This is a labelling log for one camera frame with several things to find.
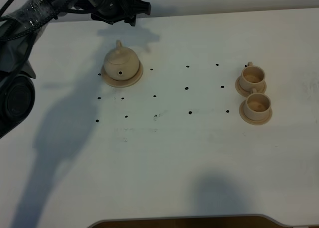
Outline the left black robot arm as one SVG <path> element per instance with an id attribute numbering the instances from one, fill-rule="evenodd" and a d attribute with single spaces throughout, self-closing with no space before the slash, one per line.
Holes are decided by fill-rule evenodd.
<path id="1" fill-rule="evenodd" d="M 30 114 L 35 101 L 32 79 L 36 74 L 29 63 L 34 44 L 47 24 L 68 13 L 90 14 L 92 20 L 135 26 L 139 14 L 150 15 L 151 3 L 143 0 L 28 0 L 7 15 L 13 3 L 0 9 L 0 135 L 5 136 Z"/>

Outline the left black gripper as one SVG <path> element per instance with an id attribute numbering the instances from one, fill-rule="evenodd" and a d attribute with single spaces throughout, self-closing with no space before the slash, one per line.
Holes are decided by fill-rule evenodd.
<path id="1" fill-rule="evenodd" d="M 136 15 L 150 15 L 152 6 L 143 0 L 78 0 L 74 8 L 87 11 L 93 20 L 108 24 L 123 20 L 135 26 Z"/>

